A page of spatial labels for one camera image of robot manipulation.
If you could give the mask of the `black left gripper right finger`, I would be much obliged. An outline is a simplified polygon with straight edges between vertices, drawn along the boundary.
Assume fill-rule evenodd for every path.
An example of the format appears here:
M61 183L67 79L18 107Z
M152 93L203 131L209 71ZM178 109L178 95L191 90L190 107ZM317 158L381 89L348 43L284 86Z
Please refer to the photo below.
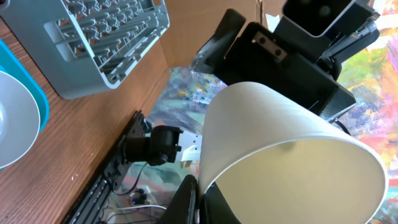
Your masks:
M216 182L213 182L203 196L204 224L241 224L230 209Z

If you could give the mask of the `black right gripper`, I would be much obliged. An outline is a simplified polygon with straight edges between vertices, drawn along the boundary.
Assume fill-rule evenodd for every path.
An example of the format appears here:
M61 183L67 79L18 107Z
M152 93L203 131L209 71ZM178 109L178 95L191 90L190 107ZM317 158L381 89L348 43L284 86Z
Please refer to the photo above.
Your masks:
M195 54L191 70L214 73L227 85L261 83L324 120L337 119L356 105L353 94L331 75L257 22L235 40L245 22L238 11L227 9Z

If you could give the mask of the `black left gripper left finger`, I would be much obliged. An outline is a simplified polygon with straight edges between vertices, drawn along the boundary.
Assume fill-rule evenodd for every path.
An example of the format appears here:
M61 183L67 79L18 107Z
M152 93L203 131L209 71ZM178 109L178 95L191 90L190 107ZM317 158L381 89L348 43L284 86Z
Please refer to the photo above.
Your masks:
M189 174L183 179L157 224L193 224L197 199L197 180Z

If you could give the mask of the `white paper cup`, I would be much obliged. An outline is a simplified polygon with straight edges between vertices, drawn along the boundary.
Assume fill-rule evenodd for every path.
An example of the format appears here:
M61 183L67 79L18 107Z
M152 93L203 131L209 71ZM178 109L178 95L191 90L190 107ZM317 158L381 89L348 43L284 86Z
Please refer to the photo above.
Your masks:
M200 197L211 184L241 223L367 223L388 175L366 144L268 86L241 82L206 112Z

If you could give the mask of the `grey bowl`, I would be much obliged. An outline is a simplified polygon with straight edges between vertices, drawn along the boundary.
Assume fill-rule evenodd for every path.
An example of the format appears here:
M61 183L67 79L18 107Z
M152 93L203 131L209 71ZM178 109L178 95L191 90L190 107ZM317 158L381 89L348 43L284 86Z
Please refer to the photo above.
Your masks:
M34 97L20 81L1 72L1 168L30 150L39 129L40 113Z

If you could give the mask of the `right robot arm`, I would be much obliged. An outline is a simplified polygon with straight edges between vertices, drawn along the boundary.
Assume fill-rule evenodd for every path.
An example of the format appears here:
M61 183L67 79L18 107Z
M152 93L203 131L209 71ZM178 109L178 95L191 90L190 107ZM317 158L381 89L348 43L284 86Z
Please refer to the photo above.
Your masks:
M228 9L192 69L226 87L194 140L171 126L127 138L131 162L199 160L161 223L367 223L386 168L338 119L356 103L341 64L379 37L367 1L287 1L274 31Z

